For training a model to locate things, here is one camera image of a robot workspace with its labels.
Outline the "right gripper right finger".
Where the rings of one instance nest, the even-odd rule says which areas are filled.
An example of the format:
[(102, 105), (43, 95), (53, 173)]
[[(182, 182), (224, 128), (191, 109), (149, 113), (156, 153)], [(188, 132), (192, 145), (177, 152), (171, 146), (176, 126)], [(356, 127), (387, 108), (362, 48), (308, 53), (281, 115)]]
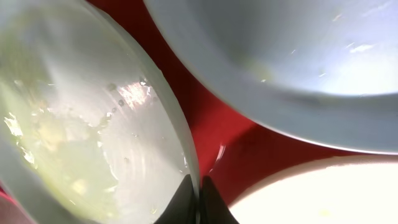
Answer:
[(201, 224), (239, 224), (221, 198), (211, 177), (204, 176), (200, 190)]

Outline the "white plate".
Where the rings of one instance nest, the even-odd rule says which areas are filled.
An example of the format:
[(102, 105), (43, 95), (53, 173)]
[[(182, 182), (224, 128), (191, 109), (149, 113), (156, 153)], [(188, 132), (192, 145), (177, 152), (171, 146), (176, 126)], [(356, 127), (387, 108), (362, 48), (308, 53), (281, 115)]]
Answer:
[(272, 174), (229, 210), (238, 223), (397, 223), (397, 157), (331, 157)]

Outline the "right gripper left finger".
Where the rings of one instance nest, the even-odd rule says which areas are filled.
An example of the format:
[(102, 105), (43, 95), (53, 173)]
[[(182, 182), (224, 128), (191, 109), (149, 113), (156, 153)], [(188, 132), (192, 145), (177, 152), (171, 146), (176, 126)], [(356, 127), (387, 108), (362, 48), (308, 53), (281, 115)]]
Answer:
[(196, 224), (197, 204), (190, 174), (187, 174), (154, 224)]

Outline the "light green plate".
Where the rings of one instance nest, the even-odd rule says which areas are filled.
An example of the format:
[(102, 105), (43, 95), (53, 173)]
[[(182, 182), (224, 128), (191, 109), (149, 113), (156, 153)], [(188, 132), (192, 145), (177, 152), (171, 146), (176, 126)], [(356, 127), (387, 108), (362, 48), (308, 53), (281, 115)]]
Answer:
[(34, 223), (154, 223), (198, 162), (162, 72), (87, 1), (1, 2), (1, 184)]

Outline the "light blue plate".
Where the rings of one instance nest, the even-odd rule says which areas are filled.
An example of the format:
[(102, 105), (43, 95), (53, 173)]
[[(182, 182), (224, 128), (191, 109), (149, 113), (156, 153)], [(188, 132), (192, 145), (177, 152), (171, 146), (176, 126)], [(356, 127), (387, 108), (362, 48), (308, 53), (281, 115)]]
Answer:
[(397, 153), (397, 0), (148, 0), (190, 73), (301, 141)]

